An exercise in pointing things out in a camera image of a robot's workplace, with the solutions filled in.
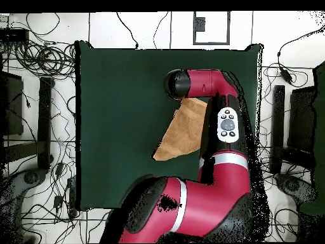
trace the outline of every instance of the red robot arm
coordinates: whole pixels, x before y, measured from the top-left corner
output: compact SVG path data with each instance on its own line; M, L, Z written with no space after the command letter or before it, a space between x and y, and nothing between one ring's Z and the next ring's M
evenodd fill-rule
M239 93L233 81L218 70L175 70L166 76L164 86L174 100L211 97L198 179L142 180L118 209L122 214L108 218L102 242L110 238L119 243L155 243L168 232L211 242L242 241L252 225L251 186Z

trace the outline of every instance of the dark green surface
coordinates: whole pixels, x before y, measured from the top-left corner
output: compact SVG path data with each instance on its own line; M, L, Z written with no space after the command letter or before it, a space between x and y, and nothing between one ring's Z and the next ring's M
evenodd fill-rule
M304 203L300 210L305 214L325 215L325 62L313 70L317 96L314 101L316 128L314 154L316 167L314 182L317 191L316 201Z
M255 125L259 44L248 51L80 48L81 210L119 207L127 188L148 173L196 180L198 151L151 158L179 106L163 89L173 69L233 72Z

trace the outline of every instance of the cable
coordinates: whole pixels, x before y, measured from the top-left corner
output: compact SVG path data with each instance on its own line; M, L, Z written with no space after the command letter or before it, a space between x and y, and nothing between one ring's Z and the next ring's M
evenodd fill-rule
M276 211L276 213L274 214L275 231L276 231L277 235L280 237L280 240L281 240L282 242L285 242L285 241L284 241L283 237L280 236L280 232L279 232L279 228L278 228L278 226L281 226L281 227L284 229L284 232L282 232L282 234L285 233L285 230L287 230L287 231L289 231L290 233L292 233L292 234L294 234L295 236L297 236L297 234L296 234L296 232L293 230L293 227L292 227L291 224L289 224L289 223L286 224L286 225L289 227L289 229L287 229L287 228L284 227L282 224L280 224L280 222L278 222L279 224L277 224L277 214L278 214L279 212L284 211L284 210L287 210L287 211L289 211L289 212L292 212L292 213L296 214L298 217L301 217L301 216L300 216L296 211L294 211L294 210L292 210L292 209L290 209L290 208L282 208L282 209Z
M46 36L46 35L48 35L48 34L51 34L57 27L58 27L58 24L60 23L60 17L56 14L56 13L54 13L55 15L56 15L56 17L58 18L58 22L57 22L57 24L54 26L54 28L52 29L52 30L50 30L49 32L47 32L47 33L45 33L45 34L38 34L38 33L36 33L36 32L34 32L31 28L30 28L30 25L29 25L29 23L28 23L28 16L30 15L30 13L28 13L27 15L26 15L26 23L27 23L27 26L29 27L29 29L30 29L30 31L37 37L37 36Z
M79 220L79 234L80 234L81 243L84 244L83 236L81 236L81 221L80 220Z
M86 243L88 243L88 240L87 240L87 231L88 231L88 211L86 212Z
M73 115L74 119L76 119L76 113L75 113L75 112L72 112L72 111L70 110L70 108L69 108L69 102L70 102L73 98L75 98L75 97L76 97L76 96L74 95L73 97L69 98L68 101L67 101L67 109L68 109L68 111Z
M139 44L138 44L138 42L134 39L131 30L130 30L129 27L127 27L127 26L125 25L125 23L121 20L121 18L119 17L119 13L118 13L118 12L116 12L116 15L117 15L117 17L119 18L119 21L124 25L124 27L127 28L127 29L129 30L129 33L131 34L131 37L132 37L133 41L135 42L135 48L137 49L137 48L139 47Z
M103 215L103 217L102 217L102 219L101 219L101 221L94 227L94 228L92 228L92 229L90 229L89 230L89 232L88 232L88 241L87 241L87 243L89 243L90 242L90 232L92 232L93 230L95 230L101 223L102 223L102 221L104 221L105 220L105 216L106 215L108 215L110 212L107 212L107 213L105 213L104 215Z
M156 31L155 31L155 34L154 34L154 37L152 38L152 40L153 40L153 42L154 42L154 45L155 45L155 48L157 49L157 46L156 46L156 44L155 44L155 36L156 36L156 33L157 33L157 30L158 30L158 28L159 28L159 26L160 26L160 23L166 18L166 16L168 15L168 13L169 13L169 11L167 11L167 13L166 13L166 15L165 16L163 16L163 18L160 20L160 22L158 23L158 26L157 26L157 28L156 28Z
M284 80L289 83L290 85L296 87L296 88L299 88L299 87L303 87L306 85L307 81L308 81L308 74L305 73L305 72L302 72L302 71L295 71L295 72L299 72L299 73L304 73L306 76L307 76L307 80L306 80L306 83L304 83L303 85L300 85L300 86L296 86L296 85L293 85L292 84L292 77L290 76L289 71L292 71L291 69L288 69L286 66L284 66L283 64L280 64L280 55L281 55L281 50L283 49L283 47L285 47L286 45L288 45L289 43L292 43L292 42L295 42L303 37L309 37L313 34L318 34L318 33L321 33L321 32L324 32L325 30L325 24L318 30L315 30L315 31L312 31L312 32L309 32L309 33L306 33L294 40L291 40L291 41L288 41L287 43L284 43L281 47L280 47L280 50L279 52L277 53L277 63L279 65L279 68L280 68L280 72L281 72L281 76L284 78Z
M29 229L25 229L23 226L22 226L22 229L23 229L25 232L30 232L30 233L33 233L33 234L37 234L37 235L39 235L40 239L39 239L38 244L41 243L43 237L42 237L42 235L41 235L40 233L35 232L35 231L32 231L32 230L29 230Z

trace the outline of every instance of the black stand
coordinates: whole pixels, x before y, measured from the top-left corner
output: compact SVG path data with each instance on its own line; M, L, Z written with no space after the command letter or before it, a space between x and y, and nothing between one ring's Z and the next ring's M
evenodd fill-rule
M50 169L51 157L51 89L54 87L52 78L40 78L39 88L39 116L37 142L17 144L4 148L5 162L16 160L37 154L37 164L44 170Z
M288 147L283 147L284 133L284 85L274 87L272 132L270 150L270 173L281 172L282 161L302 166L308 170L315 168L313 154L314 111L313 87L294 90L291 94Z

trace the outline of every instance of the white stripe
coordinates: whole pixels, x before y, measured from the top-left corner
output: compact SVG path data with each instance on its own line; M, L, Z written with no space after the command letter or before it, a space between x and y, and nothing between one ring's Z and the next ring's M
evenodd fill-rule
M199 169L203 166L204 164L204 159L203 158L200 158L200 161L199 161Z
M243 166L245 169L248 170L248 163L246 158L242 157L239 154L227 152L227 153L215 154L212 157L215 158L215 165L224 164L224 163L236 164L236 165ZM199 161L199 168L203 166L203 163L204 160L201 158Z
M186 209L186 200L187 200L187 188L186 184L182 182L180 179L180 206L178 207L177 217L173 227L171 228L171 232L176 232L178 228L180 228L180 224L183 221L185 209Z

